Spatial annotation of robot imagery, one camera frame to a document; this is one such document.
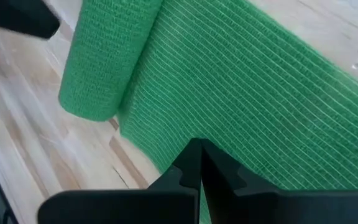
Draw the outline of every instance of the wooden floor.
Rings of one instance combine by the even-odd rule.
[[[358,6],[252,1],[358,77]],[[0,182],[20,223],[36,223],[38,206],[62,190],[146,187],[158,177],[115,120],[86,121],[58,104],[81,1],[47,2],[62,18],[48,42],[0,30]]]

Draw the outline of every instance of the green mesh fabric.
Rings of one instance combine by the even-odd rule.
[[[251,3],[165,0],[140,56],[120,54],[134,59],[128,74],[111,54],[133,33],[112,33],[99,13],[114,9],[88,2],[63,77],[66,110],[93,120],[118,111],[121,133],[162,172],[198,137],[283,189],[358,189],[358,81]]]

